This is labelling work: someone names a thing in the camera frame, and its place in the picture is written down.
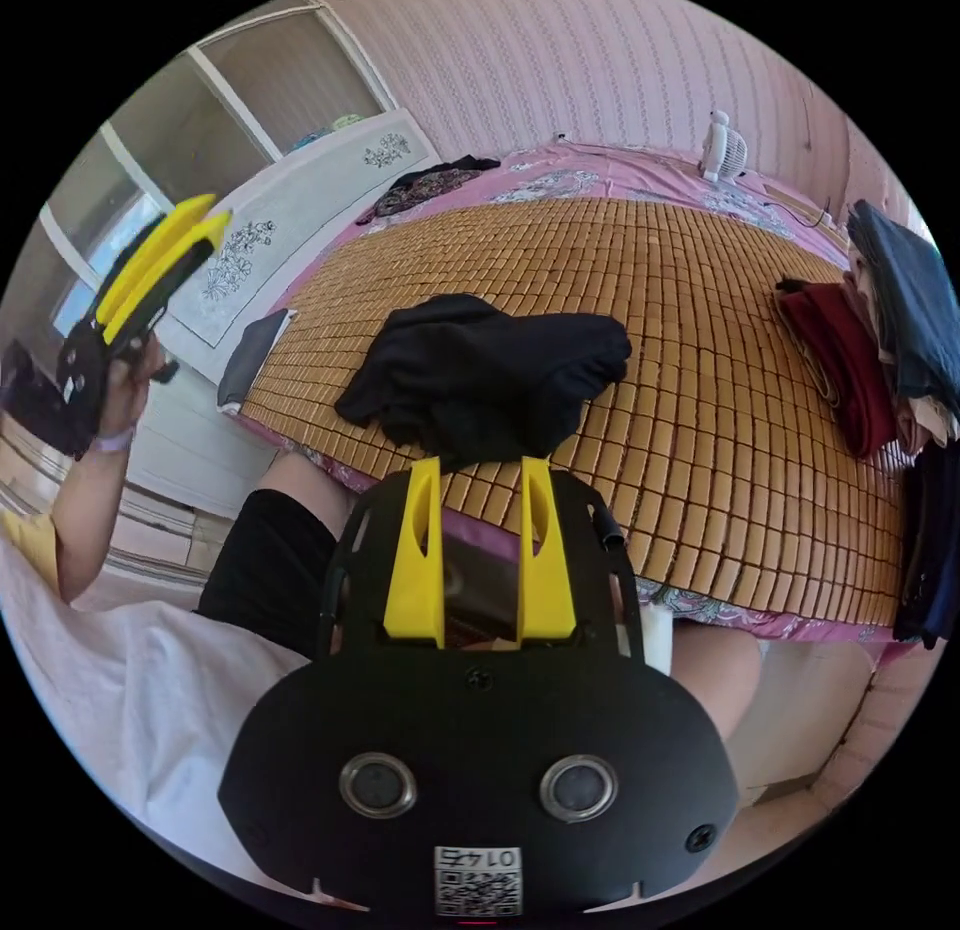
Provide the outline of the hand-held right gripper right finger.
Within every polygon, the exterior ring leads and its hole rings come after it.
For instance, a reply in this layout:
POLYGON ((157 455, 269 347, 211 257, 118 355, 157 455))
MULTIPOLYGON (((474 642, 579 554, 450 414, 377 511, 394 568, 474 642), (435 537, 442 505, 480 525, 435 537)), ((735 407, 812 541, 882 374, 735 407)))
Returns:
POLYGON ((517 639, 563 642, 576 626, 550 467, 545 459, 525 457, 520 472, 517 639))

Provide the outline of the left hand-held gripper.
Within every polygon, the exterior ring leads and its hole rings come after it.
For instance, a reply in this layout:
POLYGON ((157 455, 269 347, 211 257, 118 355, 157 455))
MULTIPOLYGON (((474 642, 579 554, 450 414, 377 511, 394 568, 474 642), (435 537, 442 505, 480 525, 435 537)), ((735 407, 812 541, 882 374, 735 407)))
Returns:
POLYGON ((211 215, 213 194, 178 203, 120 251, 57 361, 56 383, 73 422, 98 422, 110 363, 132 361, 180 288, 220 249, 231 214, 211 215))

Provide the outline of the person's left hand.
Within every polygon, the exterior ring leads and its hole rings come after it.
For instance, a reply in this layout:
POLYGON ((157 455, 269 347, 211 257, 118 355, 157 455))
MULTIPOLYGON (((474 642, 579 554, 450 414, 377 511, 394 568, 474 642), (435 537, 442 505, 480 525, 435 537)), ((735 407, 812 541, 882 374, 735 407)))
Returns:
POLYGON ((107 454, 128 450, 145 410, 150 385, 167 368, 167 354, 151 333, 132 361, 110 363, 100 424, 93 448, 107 454))

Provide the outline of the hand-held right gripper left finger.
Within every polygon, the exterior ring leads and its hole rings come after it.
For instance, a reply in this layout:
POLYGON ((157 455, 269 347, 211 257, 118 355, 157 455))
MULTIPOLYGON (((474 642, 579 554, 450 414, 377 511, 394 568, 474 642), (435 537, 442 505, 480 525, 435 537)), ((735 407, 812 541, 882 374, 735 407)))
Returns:
POLYGON ((393 640, 445 646, 441 467, 436 457, 408 471, 383 626, 393 640))

